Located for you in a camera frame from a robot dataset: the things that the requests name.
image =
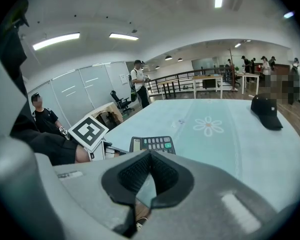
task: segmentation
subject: glass partition wall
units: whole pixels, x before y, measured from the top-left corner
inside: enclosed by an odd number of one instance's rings
[[[115,102],[110,95],[112,90],[119,98],[129,98],[129,83],[120,80],[120,74],[129,74],[126,63],[107,63],[106,66],[98,64],[71,70],[32,90],[28,93],[31,112],[35,110],[31,96],[39,93],[43,107],[53,110],[61,124],[69,129],[92,110]]]

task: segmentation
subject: calculator keypad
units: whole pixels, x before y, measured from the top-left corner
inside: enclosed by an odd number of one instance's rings
[[[140,142],[141,150],[163,151],[165,153],[174,154],[170,137],[142,138]]]

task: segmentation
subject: backpack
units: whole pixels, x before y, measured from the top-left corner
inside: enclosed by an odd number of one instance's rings
[[[132,82],[131,72],[129,74],[128,79],[129,79],[129,85],[131,88],[131,101],[134,102],[137,99],[137,91],[136,91],[135,84]]]
[[[51,115],[51,109],[50,108],[46,108],[46,110],[48,110],[49,114]],[[34,122],[36,122],[37,121],[36,120],[36,114],[35,114],[34,111],[32,112],[32,117],[33,117]]]
[[[297,74],[298,74],[298,67],[295,66],[295,65],[292,65],[291,71],[292,71],[293,73],[297,73]]]

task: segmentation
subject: ceiling spotlight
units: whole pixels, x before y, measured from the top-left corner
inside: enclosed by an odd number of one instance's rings
[[[290,11],[290,12],[286,13],[285,15],[283,15],[283,17],[285,17],[286,19],[289,19],[293,15],[295,15],[295,13],[293,11]]]

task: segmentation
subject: blurred person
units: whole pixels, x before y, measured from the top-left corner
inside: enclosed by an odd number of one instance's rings
[[[141,99],[142,108],[144,109],[149,105],[147,89],[145,87],[146,83],[150,82],[151,79],[144,77],[141,70],[141,61],[136,60],[134,62],[134,69],[131,70],[131,80],[134,83],[136,93]]]
[[[38,92],[31,96],[31,103],[35,107],[32,117],[41,133],[57,134],[63,137],[67,135],[56,114],[50,108],[42,107],[43,100]]]
[[[292,105],[299,99],[300,94],[300,66],[298,58],[294,58],[288,76],[288,103]]]
[[[275,56],[272,56],[271,59],[269,60],[270,69],[272,71],[275,71],[275,65],[276,65],[275,60],[276,60]]]
[[[270,92],[270,87],[271,87],[271,72],[270,72],[270,65],[268,62],[268,59],[266,56],[262,56],[262,66],[261,68],[263,69],[263,75],[264,75],[264,80],[265,80],[265,87],[267,88],[267,93]]]
[[[251,60],[251,64],[250,64],[250,67],[251,67],[251,74],[254,74],[255,73],[255,61],[256,61],[256,58],[253,58]],[[254,83],[255,80],[253,79],[253,77],[251,77],[251,83]]]
[[[246,58],[246,56],[242,56],[241,59],[243,59],[244,64],[242,65],[244,67],[244,71],[246,73],[250,73],[250,66],[251,62]],[[246,81],[249,83],[251,77],[246,77]]]
[[[235,64],[231,62],[231,59],[228,59],[228,64],[230,68],[235,67]]]

